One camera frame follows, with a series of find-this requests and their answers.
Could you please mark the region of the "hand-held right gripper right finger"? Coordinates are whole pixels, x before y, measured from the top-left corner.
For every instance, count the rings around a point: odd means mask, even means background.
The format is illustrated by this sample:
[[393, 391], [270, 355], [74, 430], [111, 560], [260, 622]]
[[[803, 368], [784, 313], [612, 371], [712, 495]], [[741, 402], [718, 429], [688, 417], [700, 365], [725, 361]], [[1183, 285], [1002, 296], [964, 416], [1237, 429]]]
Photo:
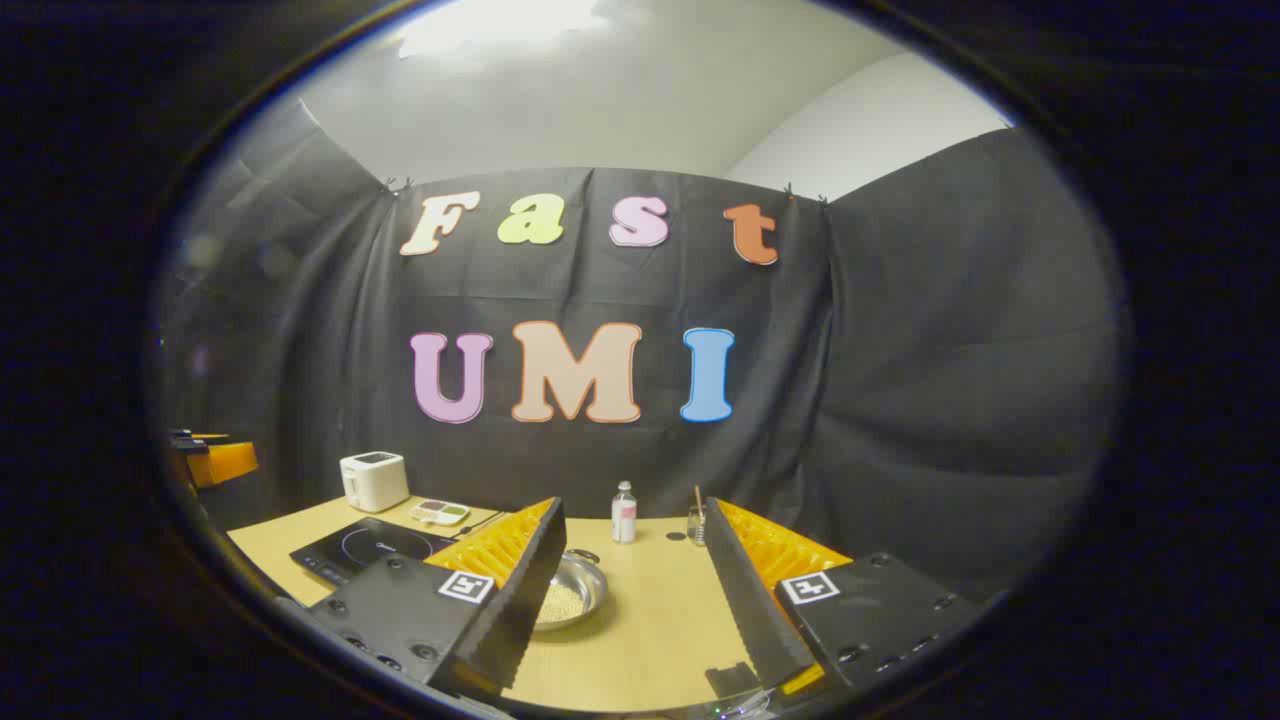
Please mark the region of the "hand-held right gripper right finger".
[[929, 662], [982, 609], [890, 553], [850, 559], [721, 498], [704, 541], [762, 684], [870, 693]]

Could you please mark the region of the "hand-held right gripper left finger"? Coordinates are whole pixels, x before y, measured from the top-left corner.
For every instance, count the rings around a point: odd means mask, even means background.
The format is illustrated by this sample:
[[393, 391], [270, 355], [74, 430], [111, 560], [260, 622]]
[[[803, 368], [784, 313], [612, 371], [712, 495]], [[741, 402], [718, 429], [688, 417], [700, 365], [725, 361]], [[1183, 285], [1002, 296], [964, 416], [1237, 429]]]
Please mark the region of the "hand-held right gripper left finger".
[[550, 497], [426, 559], [376, 556], [306, 614], [422, 685], [498, 696], [515, 683], [564, 544], [563, 503]]

